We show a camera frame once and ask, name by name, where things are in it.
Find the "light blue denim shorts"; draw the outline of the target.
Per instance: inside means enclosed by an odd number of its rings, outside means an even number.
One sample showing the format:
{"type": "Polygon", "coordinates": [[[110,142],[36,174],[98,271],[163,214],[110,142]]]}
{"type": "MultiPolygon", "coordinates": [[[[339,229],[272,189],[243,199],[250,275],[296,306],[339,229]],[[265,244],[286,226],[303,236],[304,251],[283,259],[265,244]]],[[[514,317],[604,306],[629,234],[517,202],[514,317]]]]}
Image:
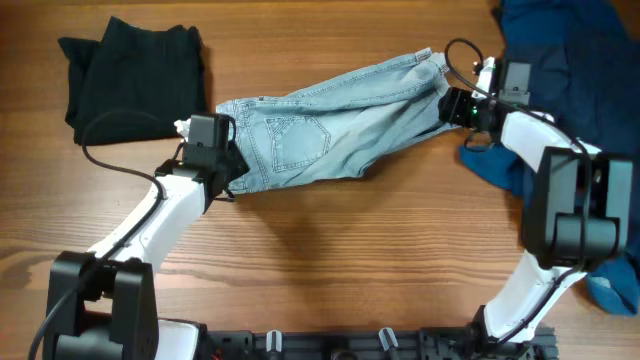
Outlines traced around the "light blue denim shorts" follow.
{"type": "Polygon", "coordinates": [[[236,121],[249,171],[233,192],[359,178],[379,158],[451,130],[438,102],[449,84],[443,54],[425,48],[286,96],[217,105],[236,121]]]}

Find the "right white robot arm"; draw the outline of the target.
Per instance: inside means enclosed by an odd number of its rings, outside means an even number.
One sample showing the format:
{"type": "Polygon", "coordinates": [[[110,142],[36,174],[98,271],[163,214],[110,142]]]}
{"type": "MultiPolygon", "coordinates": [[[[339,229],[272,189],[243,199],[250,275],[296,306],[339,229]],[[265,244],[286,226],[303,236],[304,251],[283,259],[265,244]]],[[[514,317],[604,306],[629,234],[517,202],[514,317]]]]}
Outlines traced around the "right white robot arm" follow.
{"type": "Polygon", "coordinates": [[[564,134],[544,115],[497,114],[487,99],[449,89],[441,120],[491,130],[533,171],[523,212],[523,256],[499,294],[479,311],[481,349],[530,341],[558,298],[628,239],[633,163],[564,134]]]}

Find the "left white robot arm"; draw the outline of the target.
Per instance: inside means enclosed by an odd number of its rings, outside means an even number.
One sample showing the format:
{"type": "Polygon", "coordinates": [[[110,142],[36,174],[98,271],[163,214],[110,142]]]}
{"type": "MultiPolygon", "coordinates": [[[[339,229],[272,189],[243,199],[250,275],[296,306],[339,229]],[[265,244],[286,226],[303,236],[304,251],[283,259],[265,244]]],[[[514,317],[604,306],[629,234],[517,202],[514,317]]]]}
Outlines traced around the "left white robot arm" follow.
{"type": "Polygon", "coordinates": [[[158,316],[154,275],[171,248],[249,167],[235,142],[186,144],[134,211],[86,252],[52,263],[46,318],[29,354],[45,359],[207,359],[203,324],[158,316]]]}

